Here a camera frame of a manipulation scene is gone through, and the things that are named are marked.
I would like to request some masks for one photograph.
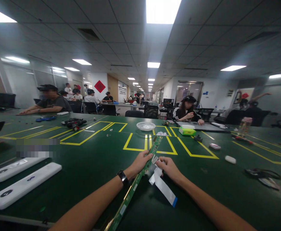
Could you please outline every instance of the sign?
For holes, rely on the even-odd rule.
[[[105,89],[104,84],[103,84],[100,80],[95,84],[94,87],[95,87],[95,88],[98,90],[98,92],[100,92],[100,93]]]

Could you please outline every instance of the air vent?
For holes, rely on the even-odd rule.
[[[203,70],[206,71],[208,69],[204,69],[204,68],[185,68],[186,70]]]
[[[79,32],[87,38],[88,41],[100,41],[99,37],[92,29],[78,28]]]

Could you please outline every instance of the black watch strap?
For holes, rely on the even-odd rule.
[[[129,180],[127,176],[124,174],[123,170],[120,170],[117,175],[120,177],[124,186],[129,185]]]

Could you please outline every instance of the green workbench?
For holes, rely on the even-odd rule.
[[[55,162],[62,170],[23,198],[4,210],[0,220],[51,226],[65,212],[84,197],[105,184],[120,169],[127,168],[137,154],[149,149],[154,135],[167,132],[158,151],[171,157],[180,171],[213,198],[233,210],[258,230],[281,230],[281,190],[262,185],[244,174],[246,168],[261,168],[281,175],[281,129],[252,127],[247,138],[259,146],[235,142],[229,133],[198,134],[203,142],[184,137],[176,127],[162,126],[162,120],[120,116],[69,114],[53,121],[35,122],[41,115],[15,116],[16,111],[0,112],[6,124],[0,132],[0,167],[15,162],[17,138],[53,138],[53,157],[0,183],[0,190],[8,187],[44,165]],[[86,130],[72,132],[61,125],[69,118],[89,121]],[[154,131],[143,132],[136,124],[150,121]],[[216,143],[221,150],[209,148]],[[233,165],[225,161],[229,155],[237,160]],[[128,206],[118,230],[216,230],[196,203],[167,176],[164,181],[178,198],[173,208],[162,193],[151,186],[145,176]],[[123,189],[105,210],[97,224],[100,228],[119,208],[128,189]]]

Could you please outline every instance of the small white object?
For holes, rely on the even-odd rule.
[[[137,128],[143,131],[152,131],[156,125],[150,122],[139,122],[136,124]]]
[[[0,210],[12,205],[31,190],[58,173],[61,169],[61,165],[49,163],[27,177],[0,191]]]
[[[0,182],[3,182],[18,173],[34,166],[35,164],[45,160],[43,157],[27,157],[21,159],[13,164],[7,165],[5,167],[0,168]]]
[[[57,113],[57,115],[59,116],[59,115],[65,115],[65,114],[69,114],[69,112],[59,112],[59,113]]]
[[[221,147],[220,146],[218,146],[217,144],[209,144],[209,146],[210,147],[212,147],[213,149],[216,149],[216,150],[220,150],[221,149]]]
[[[225,156],[225,160],[232,163],[232,164],[236,164],[236,159],[230,156]]]

